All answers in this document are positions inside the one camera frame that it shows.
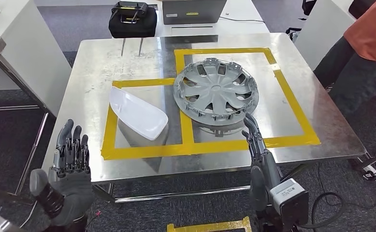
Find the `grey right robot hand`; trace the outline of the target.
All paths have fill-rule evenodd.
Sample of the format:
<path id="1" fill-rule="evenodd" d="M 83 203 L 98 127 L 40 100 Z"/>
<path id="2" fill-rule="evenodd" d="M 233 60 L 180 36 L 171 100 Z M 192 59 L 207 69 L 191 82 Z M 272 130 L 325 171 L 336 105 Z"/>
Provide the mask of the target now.
<path id="1" fill-rule="evenodd" d="M 271 202 L 269 191 L 281 183 L 281 177 L 272 153 L 267 149 L 255 118 L 247 113 L 243 130 L 251 157 L 250 165 L 250 195 L 251 204 L 256 211 L 265 210 Z"/>

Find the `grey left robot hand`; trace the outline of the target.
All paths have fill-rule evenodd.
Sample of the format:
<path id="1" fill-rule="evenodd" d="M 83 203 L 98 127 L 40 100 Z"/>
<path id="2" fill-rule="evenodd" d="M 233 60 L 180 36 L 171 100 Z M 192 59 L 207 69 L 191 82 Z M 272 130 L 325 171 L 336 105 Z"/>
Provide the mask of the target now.
<path id="1" fill-rule="evenodd" d="M 50 219 L 47 232 L 84 232 L 94 201 L 88 136 L 68 119 L 60 130 L 53 164 L 30 173 L 29 189 Z"/>

